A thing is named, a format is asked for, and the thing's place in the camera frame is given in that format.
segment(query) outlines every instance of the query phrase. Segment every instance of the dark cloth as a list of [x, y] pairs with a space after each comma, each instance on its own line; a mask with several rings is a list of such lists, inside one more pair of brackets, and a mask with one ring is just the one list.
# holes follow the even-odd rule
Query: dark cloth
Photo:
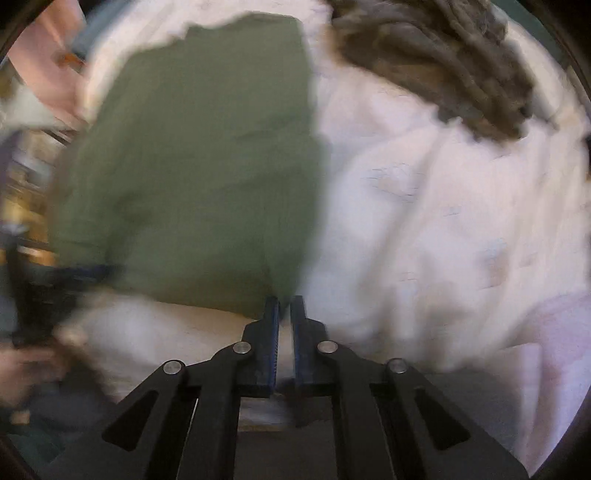
[[479, 137], [523, 136], [533, 82], [489, 0], [328, 0], [351, 63], [461, 117]]

